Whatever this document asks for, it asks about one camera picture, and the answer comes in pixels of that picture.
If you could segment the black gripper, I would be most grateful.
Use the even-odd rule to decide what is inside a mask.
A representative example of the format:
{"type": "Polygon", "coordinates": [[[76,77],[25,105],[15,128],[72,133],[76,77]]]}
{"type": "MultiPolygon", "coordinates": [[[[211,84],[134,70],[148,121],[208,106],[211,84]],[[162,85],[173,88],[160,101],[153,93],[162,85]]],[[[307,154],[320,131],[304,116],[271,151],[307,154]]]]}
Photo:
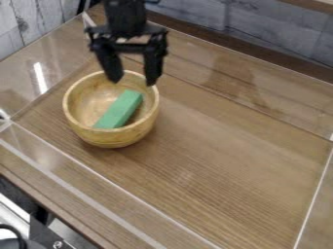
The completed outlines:
{"type": "Polygon", "coordinates": [[[109,80],[117,84],[124,77],[118,53],[142,53],[152,87],[164,74],[168,30],[149,23],[145,4],[146,0],[104,0],[108,21],[86,27],[85,33],[109,80]]]}

